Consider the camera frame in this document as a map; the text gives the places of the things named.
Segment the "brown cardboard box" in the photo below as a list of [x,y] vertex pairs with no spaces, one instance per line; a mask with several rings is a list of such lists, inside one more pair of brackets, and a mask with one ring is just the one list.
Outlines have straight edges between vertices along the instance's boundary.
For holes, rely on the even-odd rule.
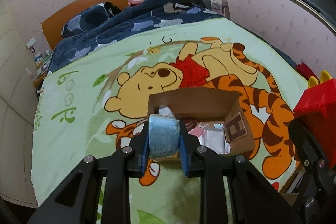
[[[180,121],[195,120],[206,125],[206,129],[222,128],[225,140],[231,146],[234,156],[252,151],[255,141],[246,115],[240,106],[242,96],[238,92],[205,87],[181,88],[168,92],[152,94],[148,102],[148,118],[158,114],[161,105],[168,106]],[[156,159],[168,161],[179,158],[178,152],[170,157]]]

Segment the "red toy box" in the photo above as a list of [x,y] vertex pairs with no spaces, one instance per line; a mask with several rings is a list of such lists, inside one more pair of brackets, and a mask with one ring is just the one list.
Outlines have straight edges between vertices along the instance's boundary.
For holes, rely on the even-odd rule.
[[309,77],[308,88],[296,104],[294,118],[303,121],[322,148],[327,166],[335,167],[335,79],[323,70],[320,78]]

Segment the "light blue towel roll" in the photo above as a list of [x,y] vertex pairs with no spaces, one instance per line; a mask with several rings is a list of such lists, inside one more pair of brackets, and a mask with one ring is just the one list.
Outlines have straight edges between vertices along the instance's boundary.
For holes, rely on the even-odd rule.
[[181,128],[179,120],[151,114],[149,117],[149,153],[153,159],[175,155],[179,149]]

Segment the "bedside clutter shelf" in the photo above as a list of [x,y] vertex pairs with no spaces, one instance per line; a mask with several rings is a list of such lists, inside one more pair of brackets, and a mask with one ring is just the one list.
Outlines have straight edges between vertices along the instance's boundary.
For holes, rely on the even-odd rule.
[[34,44],[36,43],[35,38],[31,38],[26,43],[26,49],[30,51],[30,53],[34,56],[34,64],[36,66],[36,70],[33,71],[26,67],[25,71],[28,74],[29,78],[33,82],[33,86],[36,90],[38,90],[41,84],[44,81],[44,78],[48,74],[50,62],[53,56],[53,51],[46,50],[45,53],[37,52],[34,48]]

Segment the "white cotton pads plastic bag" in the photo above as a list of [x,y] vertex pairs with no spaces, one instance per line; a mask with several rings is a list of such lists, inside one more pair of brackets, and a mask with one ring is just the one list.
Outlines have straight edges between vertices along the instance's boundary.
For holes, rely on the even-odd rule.
[[206,129],[203,134],[203,144],[218,155],[230,154],[231,146],[225,140],[222,128]]

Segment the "dark blue pillow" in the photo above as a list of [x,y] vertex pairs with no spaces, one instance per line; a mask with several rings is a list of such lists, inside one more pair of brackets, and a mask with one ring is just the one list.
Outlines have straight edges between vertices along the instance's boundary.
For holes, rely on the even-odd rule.
[[121,9],[111,2],[98,3],[68,20],[62,27],[60,35],[62,38],[69,38],[83,34],[100,26],[120,12]]

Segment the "green cartoon fleece blanket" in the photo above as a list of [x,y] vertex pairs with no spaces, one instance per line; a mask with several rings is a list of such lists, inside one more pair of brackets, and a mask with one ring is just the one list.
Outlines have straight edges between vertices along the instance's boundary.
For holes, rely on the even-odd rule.
[[151,20],[124,39],[86,46],[85,56],[52,69],[45,79],[34,118],[31,180],[42,204],[86,155],[109,156],[129,144],[146,120],[149,96],[118,98],[121,81],[153,73],[152,93],[209,85],[212,70],[201,55],[219,39],[217,75],[244,86],[241,105],[254,133],[288,139],[290,118],[306,80],[271,46],[226,18],[195,23]]

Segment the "dark blue quilt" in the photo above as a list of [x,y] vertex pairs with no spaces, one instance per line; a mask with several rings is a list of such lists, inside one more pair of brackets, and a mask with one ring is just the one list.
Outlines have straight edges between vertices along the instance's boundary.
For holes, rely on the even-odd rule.
[[134,7],[127,7],[90,31],[62,38],[54,49],[49,72],[54,73],[135,34],[220,17],[220,14],[209,10],[203,0],[145,0]]

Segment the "white cloth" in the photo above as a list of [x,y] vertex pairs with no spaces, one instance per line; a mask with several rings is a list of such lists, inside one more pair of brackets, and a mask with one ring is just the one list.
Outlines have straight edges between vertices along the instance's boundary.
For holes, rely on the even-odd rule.
[[166,105],[161,105],[159,107],[158,114],[160,116],[164,116],[164,117],[169,117],[169,118],[174,118],[175,119],[175,115],[174,115],[173,111],[168,106],[166,106]]

